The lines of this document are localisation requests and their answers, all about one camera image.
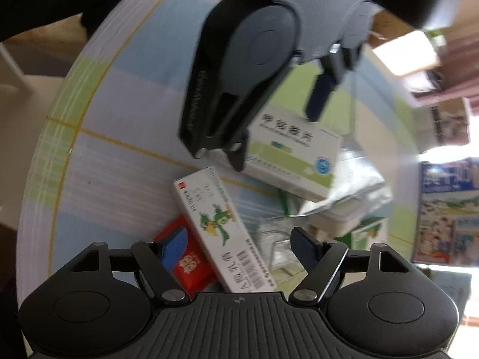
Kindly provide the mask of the blue milk carton box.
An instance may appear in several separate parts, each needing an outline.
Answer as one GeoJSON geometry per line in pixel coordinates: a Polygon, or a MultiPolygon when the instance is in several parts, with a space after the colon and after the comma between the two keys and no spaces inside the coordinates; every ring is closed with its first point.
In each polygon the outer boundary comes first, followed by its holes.
{"type": "Polygon", "coordinates": [[[478,266],[478,159],[421,164],[415,263],[478,266]]]}

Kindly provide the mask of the red candy packet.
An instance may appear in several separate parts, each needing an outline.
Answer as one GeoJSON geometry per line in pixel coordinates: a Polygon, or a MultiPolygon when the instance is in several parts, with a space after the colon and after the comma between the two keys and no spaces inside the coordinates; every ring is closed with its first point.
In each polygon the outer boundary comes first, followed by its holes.
{"type": "Polygon", "coordinates": [[[183,257],[179,260],[173,270],[173,276],[178,280],[190,297],[198,292],[221,288],[219,279],[205,256],[200,244],[196,241],[190,225],[184,216],[177,217],[168,224],[156,237],[154,241],[161,241],[175,229],[184,227],[187,231],[187,247],[183,257]]]}

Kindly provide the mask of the green white small box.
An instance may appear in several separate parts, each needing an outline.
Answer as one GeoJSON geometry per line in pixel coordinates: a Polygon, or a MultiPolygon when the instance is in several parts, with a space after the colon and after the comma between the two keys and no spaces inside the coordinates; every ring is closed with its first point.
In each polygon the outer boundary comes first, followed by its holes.
{"type": "Polygon", "coordinates": [[[375,243],[388,243],[388,218],[376,219],[351,231],[351,248],[369,250],[375,243]]]}

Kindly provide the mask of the white product photo box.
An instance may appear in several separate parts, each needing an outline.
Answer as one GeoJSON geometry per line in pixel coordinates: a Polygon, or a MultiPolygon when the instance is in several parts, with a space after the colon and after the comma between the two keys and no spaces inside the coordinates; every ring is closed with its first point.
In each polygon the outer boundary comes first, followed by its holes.
{"type": "Polygon", "coordinates": [[[413,110],[416,146],[420,152],[444,146],[470,143],[470,101],[457,97],[413,110]]]}

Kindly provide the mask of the white green medicine box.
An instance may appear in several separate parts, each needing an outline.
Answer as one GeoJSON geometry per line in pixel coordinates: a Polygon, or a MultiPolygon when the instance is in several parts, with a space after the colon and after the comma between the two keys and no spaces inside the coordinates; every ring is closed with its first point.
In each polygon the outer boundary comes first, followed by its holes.
{"type": "Polygon", "coordinates": [[[248,132],[243,174],[309,201],[329,197],[340,135],[276,105],[266,105],[248,132]]]}

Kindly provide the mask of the silver foil bag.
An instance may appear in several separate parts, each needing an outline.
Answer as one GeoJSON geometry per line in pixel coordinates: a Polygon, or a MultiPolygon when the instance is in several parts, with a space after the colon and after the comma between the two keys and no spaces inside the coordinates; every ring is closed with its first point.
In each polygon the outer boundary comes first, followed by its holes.
{"type": "Polygon", "coordinates": [[[353,212],[375,212],[392,200],[390,185],[349,134],[342,137],[329,197],[317,203],[297,199],[295,205],[300,216],[328,211],[347,216],[353,212]]]}

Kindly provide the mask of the clear bag with metal basket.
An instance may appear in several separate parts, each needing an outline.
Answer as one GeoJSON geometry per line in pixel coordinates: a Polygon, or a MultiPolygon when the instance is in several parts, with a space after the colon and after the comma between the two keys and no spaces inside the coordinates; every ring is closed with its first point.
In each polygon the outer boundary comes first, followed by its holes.
{"type": "Polygon", "coordinates": [[[290,244],[291,232],[294,227],[300,227],[314,237],[316,236],[317,229],[303,217],[264,219],[254,233],[253,240],[271,273],[283,270],[294,276],[302,270],[290,244]]]}

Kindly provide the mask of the long white dragon box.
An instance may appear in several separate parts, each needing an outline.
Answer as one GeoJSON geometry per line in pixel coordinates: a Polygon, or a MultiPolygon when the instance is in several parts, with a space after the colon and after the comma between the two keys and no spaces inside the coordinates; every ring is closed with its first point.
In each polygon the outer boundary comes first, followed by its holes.
{"type": "Polygon", "coordinates": [[[223,288],[232,293],[274,291],[275,280],[216,169],[208,167],[181,177],[173,188],[223,288]]]}

